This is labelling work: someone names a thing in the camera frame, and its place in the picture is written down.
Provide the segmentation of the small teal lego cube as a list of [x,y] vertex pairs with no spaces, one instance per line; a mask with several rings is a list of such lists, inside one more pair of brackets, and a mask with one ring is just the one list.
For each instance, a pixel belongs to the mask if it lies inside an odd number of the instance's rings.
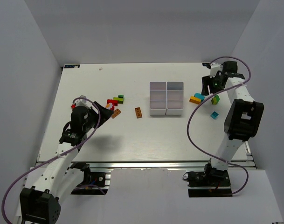
[[219,116],[219,114],[217,112],[212,112],[210,117],[213,118],[213,119],[217,119]]

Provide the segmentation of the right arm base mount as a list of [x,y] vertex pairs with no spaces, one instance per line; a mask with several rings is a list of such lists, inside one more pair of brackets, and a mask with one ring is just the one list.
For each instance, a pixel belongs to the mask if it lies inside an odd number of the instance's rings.
[[186,172],[182,179],[188,184],[188,196],[190,198],[205,197],[232,197],[232,188],[228,172],[222,177],[208,175],[203,172]]

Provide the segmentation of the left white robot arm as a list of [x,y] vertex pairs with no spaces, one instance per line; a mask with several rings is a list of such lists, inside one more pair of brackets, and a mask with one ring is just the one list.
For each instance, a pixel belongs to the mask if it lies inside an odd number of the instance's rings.
[[31,187],[20,193],[21,222],[25,224],[54,224],[61,206],[75,189],[90,185],[90,166],[84,162],[73,164],[83,144],[113,115],[110,106],[98,102],[87,105],[88,100],[74,100],[70,121],[62,130],[55,156],[47,161],[46,168]]

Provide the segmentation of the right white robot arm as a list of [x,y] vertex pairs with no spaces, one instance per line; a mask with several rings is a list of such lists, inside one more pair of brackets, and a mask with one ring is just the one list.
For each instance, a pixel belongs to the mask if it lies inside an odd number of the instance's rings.
[[224,179],[228,163],[238,148],[256,135],[264,105],[251,97],[243,84],[244,75],[237,71],[237,62],[225,61],[216,67],[209,66],[209,69],[210,75],[202,78],[201,94],[207,96],[229,89],[231,108],[224,121],[225,136],[216,153],[221,160],[211,158],[205,166],[205,176]]

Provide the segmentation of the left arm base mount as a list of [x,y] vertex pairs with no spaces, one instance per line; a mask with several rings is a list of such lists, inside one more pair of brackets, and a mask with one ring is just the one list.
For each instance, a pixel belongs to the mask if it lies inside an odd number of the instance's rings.
[[111,180],[111,171],[92,168],[88,163],[74,163],[67,168],[59,190],[73,187],[72,195],[106,195]]

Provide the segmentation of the teal rounded lego brick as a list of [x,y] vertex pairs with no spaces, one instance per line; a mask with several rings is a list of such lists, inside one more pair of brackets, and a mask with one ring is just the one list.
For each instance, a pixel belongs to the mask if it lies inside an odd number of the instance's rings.
[[205,99],[205,96],[201,95],[200,93],[195,93],[195,94],[194,94],[194,97],[200,99],[201,102],[204,101],[204,99]]

